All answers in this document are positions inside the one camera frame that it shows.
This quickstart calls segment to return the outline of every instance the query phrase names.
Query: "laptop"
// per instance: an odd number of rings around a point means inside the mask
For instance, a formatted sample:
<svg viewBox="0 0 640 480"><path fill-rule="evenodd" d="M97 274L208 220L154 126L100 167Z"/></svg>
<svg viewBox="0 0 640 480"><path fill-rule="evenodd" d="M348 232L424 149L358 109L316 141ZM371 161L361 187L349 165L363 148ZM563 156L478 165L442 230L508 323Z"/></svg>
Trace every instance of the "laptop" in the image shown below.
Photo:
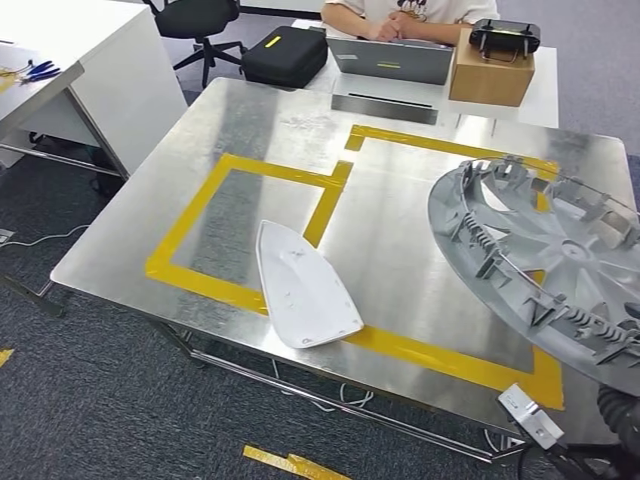
<svg viewBox="0 0 640 480"><path fill-rule="evenodd" d="M343 73L444 85L454 48L422 40L383 43L327 37Z"/></svg>

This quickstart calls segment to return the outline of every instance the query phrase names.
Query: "scissors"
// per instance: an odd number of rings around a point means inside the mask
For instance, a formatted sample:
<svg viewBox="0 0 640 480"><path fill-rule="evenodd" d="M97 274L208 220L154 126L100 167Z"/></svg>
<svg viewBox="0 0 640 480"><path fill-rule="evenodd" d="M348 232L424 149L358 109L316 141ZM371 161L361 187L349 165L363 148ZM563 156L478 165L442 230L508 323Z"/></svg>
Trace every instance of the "scissors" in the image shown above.
<svg viewBox="0 0 640 480"><path fill-rule="evenodd" d="M60 73L60 68L56 68L54 62L48 60L46 62L32 67L22 80L22 83L32 83L39 80L46 80L48 78L54 78Z"/></svg>

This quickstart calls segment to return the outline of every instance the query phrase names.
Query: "person's hand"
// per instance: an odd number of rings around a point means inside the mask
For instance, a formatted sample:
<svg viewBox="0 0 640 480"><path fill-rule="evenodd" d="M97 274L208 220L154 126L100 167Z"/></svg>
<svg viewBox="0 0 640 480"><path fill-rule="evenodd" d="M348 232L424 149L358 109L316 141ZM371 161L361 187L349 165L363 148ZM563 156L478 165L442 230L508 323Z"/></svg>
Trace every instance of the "person's hand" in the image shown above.
<svg viewBox="0 0 640 480"><path fill-rule="evenodd" d="M398 22L389 18L383 23L372 24L367 33L366 38L377 42L390 42L394 38L398 38L399 31L400 25Z"/></svg>
<svg viewBox="0 0 640 480"><path fill-rule="evenodd" d="M389 15L389 19L399 27L398 37L400 38L416 38L414 30L416 25L420 24L417 20L405 12L393 12Z"/></svg>

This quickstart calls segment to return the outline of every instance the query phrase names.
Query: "office chair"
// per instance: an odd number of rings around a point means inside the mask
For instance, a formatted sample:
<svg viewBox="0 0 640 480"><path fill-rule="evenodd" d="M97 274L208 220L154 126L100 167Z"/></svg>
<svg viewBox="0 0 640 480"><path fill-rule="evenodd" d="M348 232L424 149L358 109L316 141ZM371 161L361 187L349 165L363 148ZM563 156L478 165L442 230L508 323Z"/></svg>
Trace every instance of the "office chair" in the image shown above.
<svg viewBox="0 0 640 480"><path fill-rule="evenodd" d="M149 5L155 17L155 25L160 35L167 38L192 38L202 45L195 53L174 65L179 70L193 62L204 59L202 88L207 86L209 69L216 66L216 58L240 65L239 58L233 57L225 50L238 47L240 53L247 51L242 42L229 42L211 45L210 35L223 31L226 24L240 15L240 0L165 0L165 8L158 10L152 0L143 0Z"/></svg>

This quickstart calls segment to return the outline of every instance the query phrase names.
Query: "person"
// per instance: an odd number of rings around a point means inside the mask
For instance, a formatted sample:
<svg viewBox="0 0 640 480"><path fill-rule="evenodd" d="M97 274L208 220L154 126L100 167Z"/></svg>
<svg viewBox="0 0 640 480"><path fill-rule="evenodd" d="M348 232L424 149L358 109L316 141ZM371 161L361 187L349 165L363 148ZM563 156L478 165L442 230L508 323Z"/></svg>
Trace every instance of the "person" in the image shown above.
<svg viewBox="0 0 640 480"><path fill-rule="evenodd" d="M322 21L368 40L429 40L457 44L460 29L499 19L496 0L326 0Z"/></svg>

